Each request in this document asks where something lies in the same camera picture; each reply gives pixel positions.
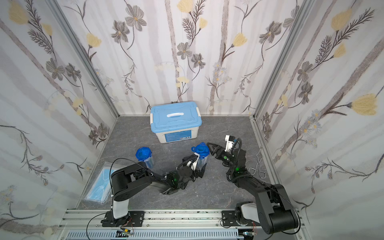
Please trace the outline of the blue lidded white storage box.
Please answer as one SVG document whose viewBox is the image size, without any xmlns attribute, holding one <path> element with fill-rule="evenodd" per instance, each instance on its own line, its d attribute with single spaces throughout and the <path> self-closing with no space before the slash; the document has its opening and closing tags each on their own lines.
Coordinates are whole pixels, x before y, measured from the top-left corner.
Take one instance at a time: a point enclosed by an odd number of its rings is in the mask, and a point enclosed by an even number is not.
<svg viewBox="0 0 384 240">
<path fill-rule="evenodd" d="M 164 144 L 195 139 L 202 117 L 195 102 L 174 103 L 153 107 L 150 124 L 152 132 Z"/>
</svg>

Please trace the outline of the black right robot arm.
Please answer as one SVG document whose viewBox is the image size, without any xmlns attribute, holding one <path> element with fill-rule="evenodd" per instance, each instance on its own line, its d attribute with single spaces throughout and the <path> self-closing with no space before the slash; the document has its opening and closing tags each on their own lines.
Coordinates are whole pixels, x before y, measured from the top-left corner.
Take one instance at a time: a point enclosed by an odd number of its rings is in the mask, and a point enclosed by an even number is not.
<svg viewBox="0 0 384 240">
<path fill-rule="evenodd" d="M 291 204 L 285 188 L 268 184 L 255 178 L 246 168 L 246 151 L 241 148 L 226 151 L 217 144 L 207 143 L 210 153 L 223 162 L 229 170 L 227 180 L 255 198 L 257 213 L 255 221 L 267 234 L 294 230 L 301 226 L 300 217 Z"/>
</svg>

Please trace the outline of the blue lidded clear jar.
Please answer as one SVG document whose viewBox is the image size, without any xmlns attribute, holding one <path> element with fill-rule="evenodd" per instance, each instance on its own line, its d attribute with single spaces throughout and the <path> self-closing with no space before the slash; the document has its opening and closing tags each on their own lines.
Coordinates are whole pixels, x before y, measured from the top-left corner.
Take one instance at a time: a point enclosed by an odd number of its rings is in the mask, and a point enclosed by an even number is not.
<svg viewBox="0 0 384 240">
<path fill-rule="evenodd" d="M 191 150 L 199 155 L 199 159 L 197 161 L 197 170 L 201 170 L 209 159 L 210 150 L 204 142 L 201 142 L 196 147 L 191 147 Z"/>
<path fill-rule="evenodd" d="M 152 169 L 154 166 L 154 160 L 152 151 L 148 147 L 141 147 L 136 152 L 136 158 L 139 162 L 143 162 L 149 169 Z"/>
</svg>

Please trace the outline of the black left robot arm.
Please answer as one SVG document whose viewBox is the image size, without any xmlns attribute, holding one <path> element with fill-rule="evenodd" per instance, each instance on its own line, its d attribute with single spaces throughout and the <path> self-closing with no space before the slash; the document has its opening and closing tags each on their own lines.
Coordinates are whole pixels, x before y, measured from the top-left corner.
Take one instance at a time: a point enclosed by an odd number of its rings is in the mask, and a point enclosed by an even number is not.
<svg viewBox="0 0 384 240">
<path fill-rule="evenodd" d="M 190 181 L 202 178 L 207 163 L 198 154 L 184 157 L 176 170 L 159 175 L 147 167 L 144 162 L 137 162 L 128 167 L 110 173 L 110 186 L 113 203 L 112 219 L 120 220 L 129 215 L 129 199 L 147 187 L 163 195 L 172 195 L 184 190 Z"/>
</svg>

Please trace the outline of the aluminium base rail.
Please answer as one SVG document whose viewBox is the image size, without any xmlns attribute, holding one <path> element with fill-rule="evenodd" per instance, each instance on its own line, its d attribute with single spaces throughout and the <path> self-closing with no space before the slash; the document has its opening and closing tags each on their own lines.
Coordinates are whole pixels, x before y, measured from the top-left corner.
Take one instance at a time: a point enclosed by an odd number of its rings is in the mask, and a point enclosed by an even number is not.
<svg viewBox="0 0 384 240">
<path fill-rule="evenodd" d="M 236 223 L 234 211 L 224 209 L 201 210 L 137 210 L 132 211 L 132 220 L 124 229 L 103 227 L 105 210 L 68 210 L 66 211 L 55 240 L 65 240 L 71 230 L 121 230 L 132 234 L 135 230 L 186 230 L 186 229 L 236 229 L 243 240 L 308 240 L 310 236 L 305 226 L 292 235 L 284 233 L 266 234 L 258 224 L 241 226 Z"/>
</svg>

